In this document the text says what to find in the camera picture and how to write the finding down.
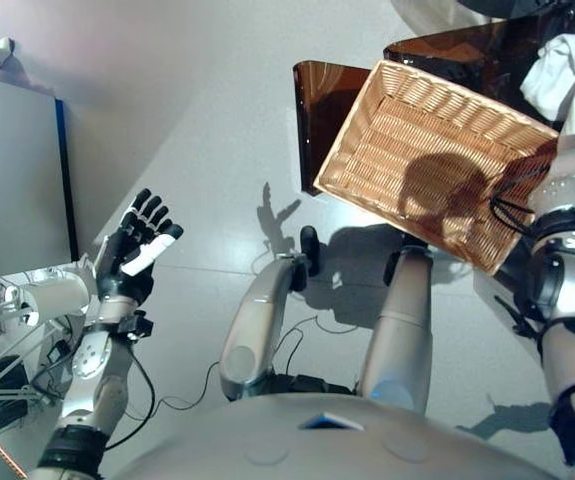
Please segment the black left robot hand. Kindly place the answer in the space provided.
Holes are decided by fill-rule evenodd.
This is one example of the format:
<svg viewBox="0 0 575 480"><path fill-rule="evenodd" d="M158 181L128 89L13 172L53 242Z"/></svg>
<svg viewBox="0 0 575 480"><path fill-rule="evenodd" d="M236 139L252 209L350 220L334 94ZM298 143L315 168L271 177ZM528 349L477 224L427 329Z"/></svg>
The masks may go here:
<svg viewBox="0 0 575 480"><path fill-rule="evenodd" d="M153 290L156 260L184 233L160 196L141 190L105 236L94 262L101 301L126 297L141 305Z"/></svg>

